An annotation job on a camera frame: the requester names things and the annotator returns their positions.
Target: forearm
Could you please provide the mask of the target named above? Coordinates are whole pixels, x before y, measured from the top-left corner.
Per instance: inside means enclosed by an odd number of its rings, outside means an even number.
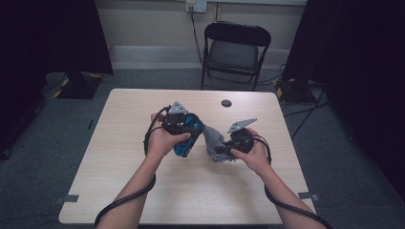
[[[278,177],[278,175],[273,171],[271,166],[266,167],[261,173],[258,173],[259,177],[265,183],[270,194],[277,200],[286,203],[291,206],[301,208],[303,210],[312,210],[299,199]],[[325,228],[321,223],[314,219],[310,219],[306,216],[294,213],[288,209],[276,205],[277,211],[279,212],[280,218],[287,229],[295,228]]]
[[[161,157],[148,154],[115,200],[144,189],[151,182],[160,162]],[[132,199],[112,209],[102,218],[97,228],[137,228],[146,196]]]

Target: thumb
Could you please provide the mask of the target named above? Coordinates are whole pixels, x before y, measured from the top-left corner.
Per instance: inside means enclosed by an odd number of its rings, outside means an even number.
[[[235,150],[235,149],[231,149],[230,153],[232,155],[234,155],[236,158],[241,159],[242,161],[245,161],[245,158],[247,156],[247,154],[244,154],[244,153],[242,153],[242,152],[240,152],[238,150]]]
[[[185,141],[186,139],[190,138],[190,133],[184,133],[181,135],[174,135],[176,143]]]

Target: chair backrest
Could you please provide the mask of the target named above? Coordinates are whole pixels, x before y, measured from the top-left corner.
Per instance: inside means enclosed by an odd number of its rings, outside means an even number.
[[[207,38],[238,44],[265,47],[271,42],[268,31],[259,26],[218,21],[209,24],[204,31]]]

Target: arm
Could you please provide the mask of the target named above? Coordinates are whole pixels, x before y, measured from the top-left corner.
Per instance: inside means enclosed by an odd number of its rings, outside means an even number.
[[[253,135],[257,133],[251,129],[248,129]],[[283,203],[307,210],[311,213],[312,210],[299,199],[278,177],[274,172],[271,165],[268,163],[266,158],[266,149],[263,143],[255,141],[252,150],[248,154],[244,154],[237,150],[231,150],[231,153],[236,157],[244,161],[252,171],[254,171],[265,183],[268,191],[271,195],[282,201]],[[320,222],[302,216],[300,214],[289,211],[288,209],[282,208],[276,205],[276,209],[280,215],[280,218],[288,229],[295,228],[325,228]]]
[[[149,149],[146,158],[115,200],[127,197],[146,187],[151,182],[155,172],[158,170],[164,156],[172,150],[176,143],[184,141],[190,137],[190,134],[170,135],[165,132],[160,128],[160,122],[163,118],[164,115],[161,115],[159,117],[159,122],[154,123],[152,130],[155,130],[156,128],[158,129],[153,131],[150,135]],[[101,219],[97,228],[138,228],[146,196],[147,195],[143,195],[139,198],[132,199],[129,202],[112,209]]]

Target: black backdrop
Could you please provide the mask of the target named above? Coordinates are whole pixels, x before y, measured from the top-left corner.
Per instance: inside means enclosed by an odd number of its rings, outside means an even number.
[[[28,121],[46,74],[71,68],[113,74],[94,0],[0,6],[0,151]]]
[[[309,0],[283,78],[325,83],[355,142],[405,200],[404,12],[399,0]]]

